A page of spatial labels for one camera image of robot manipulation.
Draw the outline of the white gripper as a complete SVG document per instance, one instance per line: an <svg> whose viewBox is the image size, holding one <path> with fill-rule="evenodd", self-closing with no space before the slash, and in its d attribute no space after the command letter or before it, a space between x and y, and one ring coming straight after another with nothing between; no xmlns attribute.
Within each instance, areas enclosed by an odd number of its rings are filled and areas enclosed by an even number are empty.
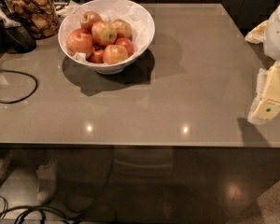
<svg viewBox="0 0 280 224"><path fill-rule="evenodd" d="M263 21L245 36L252 44L263 41L264 53L276 62L269 70L261 68L257 77L256 97L250 106L247 120L260 125L280 113L280 5L267 21Z"/></svg>

